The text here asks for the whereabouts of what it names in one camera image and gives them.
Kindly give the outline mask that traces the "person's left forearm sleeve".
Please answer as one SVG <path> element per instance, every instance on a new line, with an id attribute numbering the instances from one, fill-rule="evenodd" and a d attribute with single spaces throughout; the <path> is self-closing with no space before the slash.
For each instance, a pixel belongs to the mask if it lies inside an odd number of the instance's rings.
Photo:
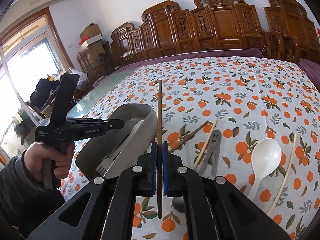
<path id="1" fill-rule="evenodd" d="M 26 239 L 65 204 L 59 190 L 47 191 L 29 176 L 23 156 L 1 169 L 1 239 Z"/>

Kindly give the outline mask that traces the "person's left hand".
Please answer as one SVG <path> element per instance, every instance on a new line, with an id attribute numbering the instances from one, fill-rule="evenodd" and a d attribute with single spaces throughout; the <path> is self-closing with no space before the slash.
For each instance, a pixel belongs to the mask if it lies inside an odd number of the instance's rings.
<path id="1" fill-rule="evenodd" d="M 52 160 L 56 162 L 54 170 L 56 178 L 65 179 L 71 168 L 74 150 L 75 144 L 73 142 L 67 146 L 65 154 L 60 153 L 52 146 L 34 142 L 23 156 L 26 174 L 35 181 L 43 181 L 43 163 L 45 160 Z"/>

